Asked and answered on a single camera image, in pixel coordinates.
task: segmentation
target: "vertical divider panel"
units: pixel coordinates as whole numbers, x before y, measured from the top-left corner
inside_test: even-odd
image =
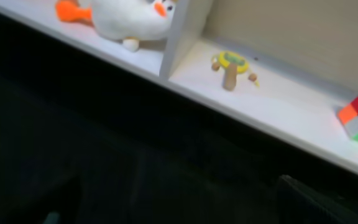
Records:
[[[160,77],[168,79],[204,31],[213,0],[178,0]]]

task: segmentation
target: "dark background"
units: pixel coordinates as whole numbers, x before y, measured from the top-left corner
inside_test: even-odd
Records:
[[[358,176],[0,16],[0,219],[74,178],[78,223],[278,223],[283,174],[358,210]]]

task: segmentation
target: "white shelf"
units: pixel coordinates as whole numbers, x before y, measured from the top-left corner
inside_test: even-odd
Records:
[[[150,42],[136,53],[129,52],[116,42],[100,38],[91,27],[60,22],[55,3],[56,0],[0,0],[0,13],[145,78],[159,75],[165,42]]]
[[[199,41],[170,82],[190,98],[358,174],[358,142],[349,139],[335,115],[345,101],[253,60],[250,67],[259,76],[260,88],[239,75],[236,89],[226,91],[221,87],[224,71],[211,69],[212,56],[222,50]]]

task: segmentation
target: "white plush toy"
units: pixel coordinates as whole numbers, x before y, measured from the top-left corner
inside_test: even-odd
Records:
[[[123,46],[136,51],[141,40],[160,40],[170,29],[177,0],[91,0],[83,9],[72,1],[62,0],[56,10],[61,21],[91,21],[98,34],[121,40]]]

